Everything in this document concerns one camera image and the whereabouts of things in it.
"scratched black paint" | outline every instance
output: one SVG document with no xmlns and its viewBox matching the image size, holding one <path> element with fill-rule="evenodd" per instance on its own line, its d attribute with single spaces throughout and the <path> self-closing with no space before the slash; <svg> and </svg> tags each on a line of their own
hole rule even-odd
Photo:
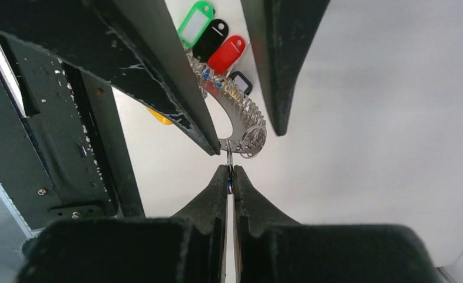
<svg viewBox="0 0 463 283">
<path fill-rule="evenodd" d="M 208 154 L 219 154 L 209 111 L 163 1 L 0 0 L 0 32 L 164 113 Z"/>
</svg>

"bolt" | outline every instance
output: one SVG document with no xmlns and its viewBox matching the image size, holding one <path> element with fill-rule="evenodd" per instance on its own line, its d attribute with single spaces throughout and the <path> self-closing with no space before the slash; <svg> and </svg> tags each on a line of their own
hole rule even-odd
<svg viewBox="0 0 463 283">
<path fill-rule="evenodd" d="M 81 213 L 78 212 L 78 211 L 75 211 L 72 213 L 72 219 L 79 219 L 79 217 L 81 217 Z"/>
<path fill-rule="evenodd" d="M 40 195 L 40 196 L 44 196 L 46 195 L 48 191 L 46 189 L 38 189 L 37 190 L 37 194 Z"/>
</svg>

